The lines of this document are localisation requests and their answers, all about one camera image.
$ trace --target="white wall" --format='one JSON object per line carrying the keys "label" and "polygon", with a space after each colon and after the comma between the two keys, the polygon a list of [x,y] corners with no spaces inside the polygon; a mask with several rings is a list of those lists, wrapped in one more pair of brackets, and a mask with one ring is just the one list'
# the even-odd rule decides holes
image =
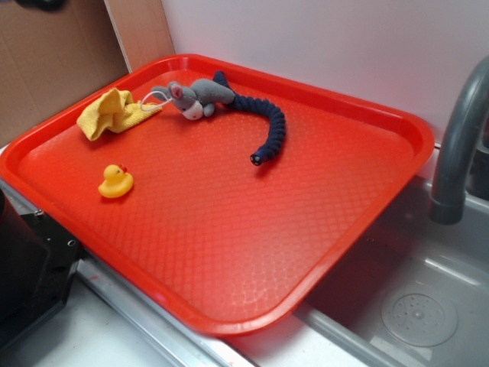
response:
{"label": "white wall", "polygon": [[162,0],[175,51],[402,109],[441,141],[489,54],[488,0]]}

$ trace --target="gray mouse toy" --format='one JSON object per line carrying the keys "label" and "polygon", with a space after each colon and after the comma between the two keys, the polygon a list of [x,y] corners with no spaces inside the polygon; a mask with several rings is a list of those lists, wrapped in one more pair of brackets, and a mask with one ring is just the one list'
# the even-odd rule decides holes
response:
{"label": "gray mouse toy", "polygon": [[[228,105],[235,99],[232,90],[208,79],[196,80],[190,87],[171,82],[168,88],[155,86],[152,91],[161,92],[171,98],[172,103],[189,120],[198,120],[203,116],[209,117],[214,113],[214,103],[220,102]],[[165,100],[157,93],[154,94],[154,97]]]}
{"label": "gray mouse toy", "polygon": [[266,116],[270,120],[267,140],[250,156],[251,163],[259,166],[274,159],[281,151],[285,135],[285,115],[268,99],[240,96],[231,89],[222,71],[216,71],[212,80],[199,79],[190,87],[171,82],[168,88],[155,86],[151,94],[159,100],[171,102],[189,120],[209,117],[214,113],[215,103],[230,109]]}

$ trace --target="metal countertop edge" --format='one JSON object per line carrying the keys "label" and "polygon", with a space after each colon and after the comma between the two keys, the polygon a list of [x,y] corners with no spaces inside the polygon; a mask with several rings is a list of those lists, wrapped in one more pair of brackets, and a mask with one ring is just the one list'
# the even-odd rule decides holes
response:
{"label": "metal countertop edge", "polygon": [[186,328],[92,256],[79,261],[76,274],[173,365],[256,366],[221,340],[201,336]]}

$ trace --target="braided rope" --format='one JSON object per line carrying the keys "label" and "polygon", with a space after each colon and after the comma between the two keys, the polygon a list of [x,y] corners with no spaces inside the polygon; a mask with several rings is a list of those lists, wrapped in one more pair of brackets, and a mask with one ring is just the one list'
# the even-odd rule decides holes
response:
{"label": "braided rope", "polygon": [[[217,71],[213,80],[232,90],[222,71]],[[274,105],[268,99],[240,96],[235,92],[234,101],[229,103],[227,107],[238,111],[253,112],[258,115],[263,115],[270,120],[267,140],[250,156],[251,163],[255,166],[259,166],[262,163],[275,158],[280,153],[285,139],[286,129],[285,115],[278,106]]]}

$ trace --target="brown cardboard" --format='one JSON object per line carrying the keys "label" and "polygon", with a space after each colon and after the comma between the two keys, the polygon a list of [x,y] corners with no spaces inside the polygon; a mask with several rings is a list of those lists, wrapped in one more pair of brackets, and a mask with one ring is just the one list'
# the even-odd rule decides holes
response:
{"label": "brown cardboard", "polygon": [[130,71],[175,54],[161,0],[105,4]]}
{"label": "brown cardboard", "polygon": [[0,3],[0,147],[128,70],[100,0]]}

